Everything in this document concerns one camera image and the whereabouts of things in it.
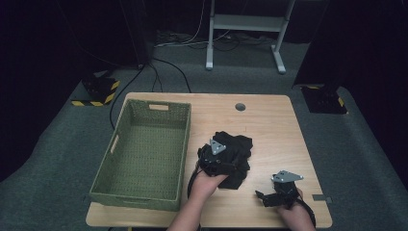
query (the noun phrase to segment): person's right hand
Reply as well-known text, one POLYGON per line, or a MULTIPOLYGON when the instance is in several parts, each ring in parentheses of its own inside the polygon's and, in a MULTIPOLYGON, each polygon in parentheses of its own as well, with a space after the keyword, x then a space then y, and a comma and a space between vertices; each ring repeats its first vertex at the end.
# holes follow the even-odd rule
POLYGON ((202 202, 207 201, 207 199, 216 191, 217 186, 227 177, 227 175, 209 176, 199 168, 198 174, 192 183, 189 199, 202 202))
MULTIPOLYGON (((297 190, 300 196, 302 196, 302 190, 297 190)), ((294 203, 291 209, 288 209, 285 205, 282 205, 278 207, 277 212, 292 231, 316 230, 306 209, 297 202, 294 203)))

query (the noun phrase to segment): black cloth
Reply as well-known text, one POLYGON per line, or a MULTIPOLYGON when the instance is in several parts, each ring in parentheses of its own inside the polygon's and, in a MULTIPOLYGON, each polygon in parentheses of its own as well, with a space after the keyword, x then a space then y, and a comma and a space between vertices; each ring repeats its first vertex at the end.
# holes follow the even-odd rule
POLYGON ((226 146, 225 150, 218 153, 220 162, 233 164, 236 167, 218 187, 237 190, 250 170, 247 159, 251 156, 252 139, 241 135, 234 137, 222 131, 216 132, 213 140, 226 146))

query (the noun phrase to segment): table hole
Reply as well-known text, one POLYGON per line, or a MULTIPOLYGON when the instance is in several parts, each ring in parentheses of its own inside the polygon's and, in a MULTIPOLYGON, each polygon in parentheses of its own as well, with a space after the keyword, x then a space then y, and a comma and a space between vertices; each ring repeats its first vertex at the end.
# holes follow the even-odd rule
POLYGON ((245 107, 245 105, 243 103, 238 103, 238 104, 235 105, 235 109, 242 112, 242 111, 245 111, 246 107, 245 107))

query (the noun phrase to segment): metal bracket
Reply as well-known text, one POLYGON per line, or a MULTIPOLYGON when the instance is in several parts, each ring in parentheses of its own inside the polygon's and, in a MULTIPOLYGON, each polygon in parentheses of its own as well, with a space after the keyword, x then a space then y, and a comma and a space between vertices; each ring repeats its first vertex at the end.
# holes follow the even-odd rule
POLYGON ((225 150, 227 147, 213 139, 210 139, 211 149, 213 150, 213 155, 217 155, 221 151, 225 150))
POLYGON ((287 183, 303 180, 303 176, 288 172, 286 170, 281 170, 276 175, 273 175, 271 180, 278 183, 287 183))
POLYGON ((330 196, 325 196, 324 194, 312 194, 313 200, 315 201, 326 201, 327 204, 333 203, 333 199, 330 196))

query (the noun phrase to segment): white metal stand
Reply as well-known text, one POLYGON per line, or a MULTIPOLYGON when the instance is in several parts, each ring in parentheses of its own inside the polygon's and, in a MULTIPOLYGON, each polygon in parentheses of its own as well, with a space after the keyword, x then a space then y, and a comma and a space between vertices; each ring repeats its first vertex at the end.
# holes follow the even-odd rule
POLYGON ((271 46, 273 57, 278 68, 279 73, 285 74, 286 69, 283 65, 279 49, 282 44, 283 36, 285 36, 286 28, 293 9, 295 0, 289 0, 289 5, 283 17, 270 16, 249 16, 249 15, 232 15, 232 14, 216 14, 215 0, 211 2, 210 12, 210 33, 207 45, 207 62, 206 68, 213 69, 213 37, 214 29, 226 30, 244 30, 244 31, 265 31, 265 32, 279 32, 276 44, 271 46))

